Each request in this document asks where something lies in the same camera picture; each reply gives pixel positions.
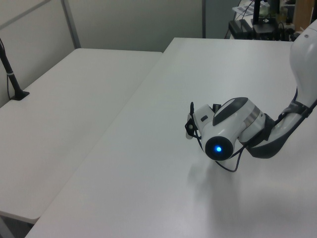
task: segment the electronic equipment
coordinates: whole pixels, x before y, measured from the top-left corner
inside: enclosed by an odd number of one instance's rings
[[[245,19],[237,21],[229,21],[229,31],[235,39],[251,40],[252,28],[249,26]]]

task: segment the black band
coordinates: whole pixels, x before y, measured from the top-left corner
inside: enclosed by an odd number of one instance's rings
[[[289,106],[284,109],[282,114],[296,113],[307,118],[312,113],[312,111],[313,111],[312,109],[305,106],[304,104],[297,102],[295,100],[292,100]]]

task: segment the black device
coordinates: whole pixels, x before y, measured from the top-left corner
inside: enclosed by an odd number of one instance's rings
[[[259,18],[253,25],[253,35],[256,40],[279,40],[278,24],[275,18]]]
[[[12,100],[17,100],[17,101],[20,101],[22,100],[23,98],[25,98],[27,95],[29,95],[30,93],[29,92],[24,92],[19,84],[18,84],[18,81],[16,80],[16,77],[13,73],[13,70],[11,68],[11,65],[9,63],[9,60],[8,58],[6,57],[6,54],[5,54],[5,49],[4,49],[4,45],[2,43],[2,40],[0,39],[0,59],[2,61],[2,64],[4,66],[4,69],[6,71],[6,74],[7,74],[7,77],[9,77],[10,79],[10,82],[13,86],[13,89],[14,89],[14,96],[10,99]]]
[[[235,39],[251,40],[252,28],[245,19],[229,21],[229,31]]]

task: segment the gray floor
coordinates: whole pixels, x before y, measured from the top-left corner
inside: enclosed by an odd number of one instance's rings
[[[9,229],[9,232],[5,231],[5,229],[3,229],[1,231],[2,234],[7,234],[7,237],[3,237],[0,235],[0,238],[24,238],[26,237],[26,235],[29,233],[29,231],[31,230],[31,228],[33,227],[32,224],[26,223],[26,222],[22,222],[22,221],[18,221],[15,219],[11,219],[8,217],[3,217],[0,216],[0,218],[2,218],[4,224],[7,226],[7,228]]]

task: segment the table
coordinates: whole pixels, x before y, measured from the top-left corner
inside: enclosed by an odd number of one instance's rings
[[[78,49],[0,108],[0,215],[35,223],[160,56]]]
[[[246,96],[276,119],[296,89],[290,46],[174,39],[27,238],[315,237],[316,112],[233,174],[185,138],[191,101]]]

